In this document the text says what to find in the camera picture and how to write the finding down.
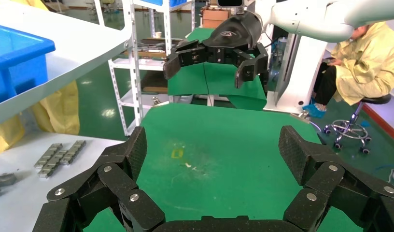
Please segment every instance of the yellow coat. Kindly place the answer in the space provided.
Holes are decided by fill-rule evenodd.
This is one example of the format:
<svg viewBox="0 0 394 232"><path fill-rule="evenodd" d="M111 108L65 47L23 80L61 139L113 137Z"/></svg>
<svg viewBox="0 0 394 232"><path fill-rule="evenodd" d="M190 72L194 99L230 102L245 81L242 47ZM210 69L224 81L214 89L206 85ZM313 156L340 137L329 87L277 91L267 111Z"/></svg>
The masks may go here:
<svg viewBox="0 0 394 232"><path fill-rule="evenodd" d="M13 0L47 10L41 0ZM31 107L35 120L43 131L78 134L79 96L76 81L61 88ZM25 130L16 115L0 124L0 153L18 142Z"/></svg>
<svg viewBox="0 0 394 232"><path fill-rule="evenodd" d="M353 105L394 88L394 31L385 22L375 23L357 40L338 43L331 55L342 61L336 66L337 101Z"/></svg>

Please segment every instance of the green floor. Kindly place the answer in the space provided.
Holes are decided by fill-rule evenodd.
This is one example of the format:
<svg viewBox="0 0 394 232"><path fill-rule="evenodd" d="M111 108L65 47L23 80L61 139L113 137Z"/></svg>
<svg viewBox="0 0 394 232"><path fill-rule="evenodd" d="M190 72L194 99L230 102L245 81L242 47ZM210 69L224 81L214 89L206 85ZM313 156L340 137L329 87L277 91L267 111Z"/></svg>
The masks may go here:
<svg viewBox="0 0 394 232"><path fill-rule="evenodd" d="M85 10L69 10L68 14L69 16L82 20L97 22L95 16L89 15L89 12ZM189 13L172 13L171 18L173 37L183 38L190 32ZM138 39L150 36L148 14L146 12L136 12L136 20ZM121 28L123 26L121 13L106 14L105 22L108 26L113 28ZM156 31L163 31L163 19L161 14L158 14L156 18ZM120 69L116 69L115 72L120 94L123 95L130 88L129 73L127 70ZM126 137L123 134L108 65L103 64L97 67L79 78L77 82L80 101L80 135L125 140ZM206 104L206 101L194 100L193 103ZM216 106L230 107L230 103L216 102ZM326 116L314 122L320 127L323 127L333 120L349 118L353 111L355 111L355 107L348 106L343 102L337 103L331 101L328 105ZM125 107L124 112L127 124L130 124L134 118L133 109ZM338 155L354 167L387 181L389 173L392 167L394 167L394 140L364 113L362 113L360 120L366 121L366 123L370 125L367 127L367 130L373 138L372 142L369 144L371 153L368 155L361 154L359 152L359 147L361 145L359 142L344 140L344 148ZM329 145L333 143L333 135L323 135L323 138Z"/></svg>

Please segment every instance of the green table surface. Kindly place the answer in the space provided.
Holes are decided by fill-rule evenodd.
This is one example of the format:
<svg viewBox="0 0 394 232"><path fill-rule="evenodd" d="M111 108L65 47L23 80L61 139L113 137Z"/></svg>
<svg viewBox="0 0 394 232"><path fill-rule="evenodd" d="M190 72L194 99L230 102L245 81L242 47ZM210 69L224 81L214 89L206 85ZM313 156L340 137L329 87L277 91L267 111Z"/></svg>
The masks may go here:
<svg viewBox="0 0 394 232"><path fill-rule="evenodd" d="M196 28L188 37L191 40L207 39L214 29ZM267 103L259 77L246 82L240 89L234 87L234 76L237 68L234 65L201 63L182 67L169 80L169 95L187 94L221 94L236 108L262 110Z"/></svg>
<svg viewBox="0 0 394 232"><path fill-rule="evenodd" d="M310 124L286 114L186 104L153 108L142 121L148 148L139 187L166 213L166 221L282 219L301 190L279 154L284 125L319 142ZM100 231L124 230L106 209L85 230ZM332 208L318 232L338 231L362 229Z"/></svg>

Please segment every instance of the metal screw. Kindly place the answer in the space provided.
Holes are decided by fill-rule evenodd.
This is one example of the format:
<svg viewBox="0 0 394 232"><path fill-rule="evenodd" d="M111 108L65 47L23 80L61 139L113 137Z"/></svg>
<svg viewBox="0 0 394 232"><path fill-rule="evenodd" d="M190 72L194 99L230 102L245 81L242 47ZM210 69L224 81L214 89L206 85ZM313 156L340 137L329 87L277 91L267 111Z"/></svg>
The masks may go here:
<svg viewBox="0 0 394 232"><path fill-rule="evenodd" d="M313 202L316 201L316 196L313 193L308 193L307 198Z"/></svg>
<svg viewBox="0 0 394 232"><path fill-rule="evenodd" d="M105 172L108 172L108 171L110 171L111 169L112 169L111 166L106 166L103 170L104 170Z"/></svg>
<svg viewBox="0 0 394 232"><path fill-rule="evenodd" d="M58 189L58 190L55 191L55 195L56 195L56 196L60 196L60 195L62 195L64 192L65 192L65 190L64 190L63 188L60 188L60 189Z"/></svg>
<svg viewBox="0 0 394 232"><path fill-rule="evenodd" d="M388 193L394 193L394 188L390 186L385 186L383 189L385 189Z"/></svg>
<svg viewBox="0 0 394 232"><path fill-rule="evenodd" d="M130 201L131 202L135 202L139 199L139 196L137 194L133 194L130 196Z"/></svg>
<svg viewBox="0 0 394 232"><path fill-rule="evenodd" d="M332 171L337 171L338 170L337 166L334 166L334 165L330 165L329 169L332 170Z"/></svg>

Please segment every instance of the shelving unit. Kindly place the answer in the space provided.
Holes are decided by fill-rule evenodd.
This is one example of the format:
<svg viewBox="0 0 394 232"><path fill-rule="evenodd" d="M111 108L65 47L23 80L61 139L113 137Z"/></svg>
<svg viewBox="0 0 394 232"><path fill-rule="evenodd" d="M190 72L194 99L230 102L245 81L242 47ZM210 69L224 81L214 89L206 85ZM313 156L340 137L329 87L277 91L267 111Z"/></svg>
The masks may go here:
<svg viewBox="0 0 394 232"><path fill-rule="evenodd" d="M163 5L155 5L142 0L129 0L130 11L130 22L132 26L131 41L133 43L133 49L128 52L128 58L117 58L115 60L109 60L109 69L112 77L112 83L114 92L116 95L116 101L119 109L120 119L122 121L123 131L126 136L130 136L133 132L135 126L140 125L141 120L147 111L153 106L152 97L158 97L161 102L182 102L190 103L192 97L173 97L167 94L142 94L141 93L141 80L140 80L140 70L153 70L153 71L163 71L163 61L152 60L152 59L139 59L138 54L138 38L136 35L136 19L135 19L135 8L134 4L149 8L150 17L150 35L155 37L155 16L154 10L157 12L162 12L164 17L164 38L166 43L166 55L170 55L171 52L171 23L170 23L170 12L180 9L188 4L191 4L191 31L195 28L195 0L188 0L185 3L179 4L177 6L170 7L169 0L164 0ZM120 97L120 93L117 87L116 76L114 74L114 69L129 69L130 70L130 80L131 80L131 90ZM134 121L127 126L125 115L123 113L123 106L133 107L135 113Z"/></svg>

